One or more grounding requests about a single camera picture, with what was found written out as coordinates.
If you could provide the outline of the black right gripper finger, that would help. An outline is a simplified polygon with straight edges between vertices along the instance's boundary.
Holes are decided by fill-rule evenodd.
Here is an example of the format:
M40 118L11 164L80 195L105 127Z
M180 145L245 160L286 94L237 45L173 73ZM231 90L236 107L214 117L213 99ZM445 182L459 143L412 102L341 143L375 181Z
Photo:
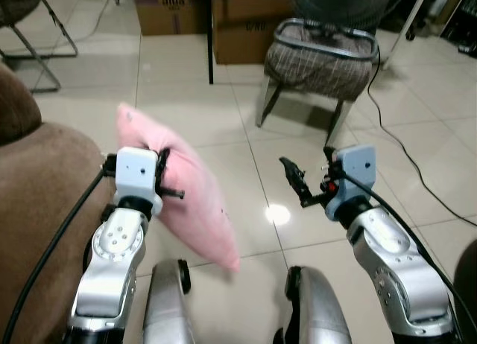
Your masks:
M292 178L292 188L296 192L301 208L307 208L316 204L316 198L309 190L306 181L302 177Z
M284 168L284 176L291 187L307 187L306 173L302 171L299 166L287 157L280 157L279 162Z

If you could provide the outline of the pink pillow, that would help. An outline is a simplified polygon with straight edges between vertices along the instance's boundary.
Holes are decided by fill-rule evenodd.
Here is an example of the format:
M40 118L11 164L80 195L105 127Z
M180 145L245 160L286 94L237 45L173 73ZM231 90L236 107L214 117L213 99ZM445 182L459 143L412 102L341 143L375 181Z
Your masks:
M165 198L160 221L201 258L238 272L241 256L224 192L197 151L170 127L128 103L117 106L116 126L119 146L170 150L161 186L183 191L184 197Z

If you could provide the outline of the brown fabric sofa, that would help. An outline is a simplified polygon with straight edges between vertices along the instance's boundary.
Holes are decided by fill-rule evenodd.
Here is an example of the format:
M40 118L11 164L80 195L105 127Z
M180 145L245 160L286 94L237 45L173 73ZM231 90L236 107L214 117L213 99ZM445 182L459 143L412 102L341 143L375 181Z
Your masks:
M0 63L0 341L24 283L103 160L85 134L45 122L27 86ZM60 344L85 249L113 190L101 182L76 214L28 294L10 344Z

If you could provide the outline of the plaid fabric metal stool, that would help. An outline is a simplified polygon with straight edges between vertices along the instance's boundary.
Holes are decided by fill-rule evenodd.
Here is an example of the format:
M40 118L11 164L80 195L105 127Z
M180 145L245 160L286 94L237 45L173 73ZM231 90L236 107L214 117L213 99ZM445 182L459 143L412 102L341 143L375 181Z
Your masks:
M325 139L332 146L378 61L379 44L370 32L303 18L284 20L266 52L256 126L263 126L284 91L324 96L336 101Z

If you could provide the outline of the silver left robot leg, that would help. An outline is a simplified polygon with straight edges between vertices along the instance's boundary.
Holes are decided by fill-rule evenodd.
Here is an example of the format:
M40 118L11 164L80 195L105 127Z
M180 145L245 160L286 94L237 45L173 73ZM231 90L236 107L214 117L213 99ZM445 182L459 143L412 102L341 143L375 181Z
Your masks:
M195 344L185 301L191 286L186 260L162 260L154 266L142 344Z

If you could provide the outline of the silver robot leg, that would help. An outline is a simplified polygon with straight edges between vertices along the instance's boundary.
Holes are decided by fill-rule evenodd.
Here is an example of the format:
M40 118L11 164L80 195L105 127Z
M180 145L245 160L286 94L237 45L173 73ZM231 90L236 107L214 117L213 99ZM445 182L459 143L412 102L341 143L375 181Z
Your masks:
M272 344L352 344L343 309L327 277L318 269L288 269L286 298L292 304L286 329L276 331Z
M162 260L154 266L142 344L195 344L185 301L191 286L186 260Z

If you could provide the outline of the silver right robot leg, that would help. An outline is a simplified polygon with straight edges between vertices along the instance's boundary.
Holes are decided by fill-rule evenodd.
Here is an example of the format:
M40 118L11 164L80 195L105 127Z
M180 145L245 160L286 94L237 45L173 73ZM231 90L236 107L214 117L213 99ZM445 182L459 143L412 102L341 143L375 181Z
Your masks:
M286 329L276 331L272 344L352 344L343 309L327 277L318 269L288 269L286 298L292 304Z

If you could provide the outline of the black table leg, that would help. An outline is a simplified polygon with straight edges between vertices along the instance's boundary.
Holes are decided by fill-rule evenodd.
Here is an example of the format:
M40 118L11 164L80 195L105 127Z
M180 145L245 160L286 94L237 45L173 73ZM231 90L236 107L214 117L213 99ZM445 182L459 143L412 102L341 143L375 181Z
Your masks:
M215 84L215 61L214 61L214 51L212 46L214 45L214 20L212 20L212 0L206 0L207 10L206 10L206 60L207 60L207 76L208 84Z

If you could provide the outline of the plain brown cardboard box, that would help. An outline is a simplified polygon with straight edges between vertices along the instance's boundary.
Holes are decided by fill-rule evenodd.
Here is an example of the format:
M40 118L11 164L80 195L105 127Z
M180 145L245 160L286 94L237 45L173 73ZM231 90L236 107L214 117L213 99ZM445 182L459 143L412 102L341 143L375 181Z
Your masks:
M218 65L265 61L277 25L293 16L291 0L209 0L212 58Z

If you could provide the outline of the printed cardboard box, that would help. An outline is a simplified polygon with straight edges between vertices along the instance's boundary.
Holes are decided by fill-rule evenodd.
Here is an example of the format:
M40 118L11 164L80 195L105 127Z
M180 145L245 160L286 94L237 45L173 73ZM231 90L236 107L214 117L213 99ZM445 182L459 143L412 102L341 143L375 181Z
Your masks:
M134 0L141 34L164 36L205 34L207 0Z

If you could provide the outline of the dark brown round cushion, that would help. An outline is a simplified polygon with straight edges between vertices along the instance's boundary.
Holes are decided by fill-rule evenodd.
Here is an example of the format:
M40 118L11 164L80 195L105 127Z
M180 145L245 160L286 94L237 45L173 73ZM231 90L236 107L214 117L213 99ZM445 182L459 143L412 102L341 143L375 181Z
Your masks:
M453 284L459 293L455 300L459 334L463 344L477 344L477 331L470 321L470 316L477 314L477 245L474 240L458 259Z

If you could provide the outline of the black electric fan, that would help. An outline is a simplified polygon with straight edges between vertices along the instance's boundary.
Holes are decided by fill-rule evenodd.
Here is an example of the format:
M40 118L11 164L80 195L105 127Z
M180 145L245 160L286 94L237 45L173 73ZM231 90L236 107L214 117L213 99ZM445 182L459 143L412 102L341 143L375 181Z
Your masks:
M375 34L379 23L401 0L292 0L303 19Z

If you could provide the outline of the white slanted pole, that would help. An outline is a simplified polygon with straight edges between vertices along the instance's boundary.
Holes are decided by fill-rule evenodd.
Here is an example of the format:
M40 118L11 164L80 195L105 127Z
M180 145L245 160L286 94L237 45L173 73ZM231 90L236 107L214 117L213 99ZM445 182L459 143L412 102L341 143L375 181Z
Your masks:
M391 47L391 52L389 52L388 56L382 58L382 62L379 63L379 65L382 67L382 69L388 69L389 66L391 65L391 62L395 58L399 44L402 43L402 41L406 41L406 34L410 31L410 28L412 25L415 23L415 19L417 18L417 15L420 11L420 7L422 7L422 4L425 0L416 0L414 3L414 6L412 7L412 10L410 10L410 13L408 15L408 18L406 18L405 23L402 25L402 30L399 31L397 34L397 37Z

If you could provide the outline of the black appliance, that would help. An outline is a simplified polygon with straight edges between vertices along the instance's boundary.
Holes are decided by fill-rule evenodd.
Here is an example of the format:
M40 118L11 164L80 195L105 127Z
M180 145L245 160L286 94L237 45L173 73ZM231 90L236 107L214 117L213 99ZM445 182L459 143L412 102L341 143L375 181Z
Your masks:
M440 38L456 45L461 54L474 54L477 47L476 2L460 0L440 32Z

